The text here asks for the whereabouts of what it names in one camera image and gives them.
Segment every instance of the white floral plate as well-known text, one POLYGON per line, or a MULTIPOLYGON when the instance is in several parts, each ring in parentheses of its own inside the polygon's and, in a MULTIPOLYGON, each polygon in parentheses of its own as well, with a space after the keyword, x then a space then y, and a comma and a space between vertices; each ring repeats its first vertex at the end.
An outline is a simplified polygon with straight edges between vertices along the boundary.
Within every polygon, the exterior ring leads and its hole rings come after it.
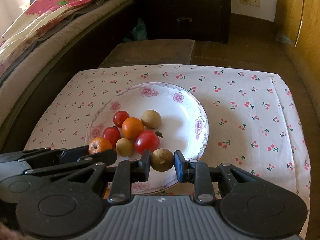
MULTIPOLYGON (((199 160, 207 145, 209 123, 207 115, 199 101, 187 90, 167 83, 143 83, 123 90, 94 115, 85 137, 85 143, 101 136, 104 129, 113 126, 113 115, 119 110, 127 111, 131 117, 141 118, 144 111, 153 109, 162 118, 162 125, 157 129, 163 134, 160 148, 174 153, 180 150, 188 159, 199 160)), ((118 155, 117 161, 140 159, 134 152, 129 157, 118 155)), ((165 172, 150 169, 146 183, 132 184, 133 194, 151 194, 165 190, 177 183, 174 167, 165 172)))

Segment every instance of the cherry print tablecloth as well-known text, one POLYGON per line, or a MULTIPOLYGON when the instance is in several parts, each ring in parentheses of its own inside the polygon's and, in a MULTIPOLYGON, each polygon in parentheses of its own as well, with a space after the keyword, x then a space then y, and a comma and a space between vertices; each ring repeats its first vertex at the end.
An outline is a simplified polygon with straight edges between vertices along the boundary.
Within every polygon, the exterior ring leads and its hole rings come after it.
MULTIPOLYGON (((193 65, 81 71, 43 114, 25 149, 84 145, 98 109, 123 89, 144 82, 172 83, 198 98, 210 127, 202 158, 209 166, 223 162, 237 165, 298 194, 309 209, 308 151, 291 93, 277 74, 193 65)), ((121 110, 116 103, 111 107, 121 110)), ((103 132, 102 128, 94 129, 97 135, 103 132)), ((177 184, 158 194, 192 195, 193 186, 177 184)), ((307 224, 300 234, 303 238, 307 224)))

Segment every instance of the white logo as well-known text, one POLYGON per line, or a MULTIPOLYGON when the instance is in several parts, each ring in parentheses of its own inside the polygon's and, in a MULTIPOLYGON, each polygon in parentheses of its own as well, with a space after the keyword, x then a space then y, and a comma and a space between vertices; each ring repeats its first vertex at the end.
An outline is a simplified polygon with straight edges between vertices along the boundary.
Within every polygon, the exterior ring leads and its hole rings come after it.
POLYGON ((158 198, 157 201, 162 203, 163 201, 166 201, 166 199, 164 197, 161 197, 161 198, 158 198))

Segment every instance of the nightstand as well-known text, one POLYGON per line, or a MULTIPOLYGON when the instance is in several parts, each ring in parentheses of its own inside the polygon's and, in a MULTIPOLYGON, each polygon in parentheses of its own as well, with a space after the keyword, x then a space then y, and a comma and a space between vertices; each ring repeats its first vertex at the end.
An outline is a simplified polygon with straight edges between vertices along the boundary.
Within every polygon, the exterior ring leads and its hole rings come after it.
POLYGON ((231 0, 136 0, 150 39, 228 43, 231 0))

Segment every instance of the drawer handle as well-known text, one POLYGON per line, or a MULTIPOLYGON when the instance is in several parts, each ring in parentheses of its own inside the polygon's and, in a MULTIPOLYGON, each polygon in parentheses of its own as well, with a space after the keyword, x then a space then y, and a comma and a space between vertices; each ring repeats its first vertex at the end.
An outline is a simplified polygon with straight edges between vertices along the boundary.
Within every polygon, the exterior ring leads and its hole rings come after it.
POLYGON ((189 18, 189 17, 180 17, 177 19, 178 23, 181 22, 181 21, 186 21, 188 20, 189 22, 192 22, 192 18, 189 18))

